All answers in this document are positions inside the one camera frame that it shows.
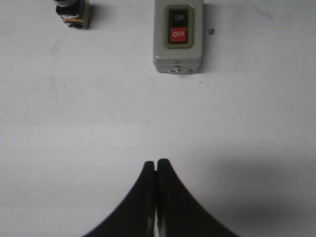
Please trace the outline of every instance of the white table surface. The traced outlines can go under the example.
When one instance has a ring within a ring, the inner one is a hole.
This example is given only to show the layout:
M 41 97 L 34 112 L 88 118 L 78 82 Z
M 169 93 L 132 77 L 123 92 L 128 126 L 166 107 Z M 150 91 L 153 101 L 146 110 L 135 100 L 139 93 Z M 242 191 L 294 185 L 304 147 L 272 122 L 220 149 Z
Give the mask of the white table surface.
M 152 64 L 152 0 L 0 0 L 0 237 L 79 237 L 147 160 L 241 237 L 316 233 L 316 1 L 205 1 L 199 74 Z

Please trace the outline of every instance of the black on button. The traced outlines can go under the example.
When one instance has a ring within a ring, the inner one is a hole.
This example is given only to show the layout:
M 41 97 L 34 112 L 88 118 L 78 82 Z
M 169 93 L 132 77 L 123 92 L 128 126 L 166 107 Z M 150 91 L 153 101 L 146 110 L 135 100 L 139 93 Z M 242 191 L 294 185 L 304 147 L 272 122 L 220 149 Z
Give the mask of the black on button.
M 187 27 L 188 10 L 170 10 L 169 20 L 171 27 Z

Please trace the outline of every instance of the push button switch box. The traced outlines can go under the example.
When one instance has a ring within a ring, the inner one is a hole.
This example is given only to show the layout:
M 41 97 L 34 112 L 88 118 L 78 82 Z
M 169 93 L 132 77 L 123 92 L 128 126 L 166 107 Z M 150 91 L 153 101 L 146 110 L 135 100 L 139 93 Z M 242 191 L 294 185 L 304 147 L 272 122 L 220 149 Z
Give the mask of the push button switch box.
M 154 55 L 160 73 L 192 74 L 202 62 L 203 0 L 155 0 Z

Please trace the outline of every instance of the gray switch box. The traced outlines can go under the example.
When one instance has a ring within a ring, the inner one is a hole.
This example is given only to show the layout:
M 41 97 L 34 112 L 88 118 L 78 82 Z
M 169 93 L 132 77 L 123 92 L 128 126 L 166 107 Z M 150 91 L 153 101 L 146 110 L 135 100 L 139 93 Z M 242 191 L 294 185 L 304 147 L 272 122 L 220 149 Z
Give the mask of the gray switch box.
M 155 0 L 156 70 L 192 74 L 202 63 L 202 48 L 203 0 Z

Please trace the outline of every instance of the red off button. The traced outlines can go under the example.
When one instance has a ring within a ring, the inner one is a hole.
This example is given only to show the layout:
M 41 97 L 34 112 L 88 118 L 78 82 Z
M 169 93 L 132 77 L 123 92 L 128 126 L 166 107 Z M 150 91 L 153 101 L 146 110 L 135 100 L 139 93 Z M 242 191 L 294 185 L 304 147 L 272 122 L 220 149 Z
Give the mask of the red off button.
M 187 28 L 186 27 L 172 27 L 171 28 L 171 43 L 186 43 L 187 42 Z

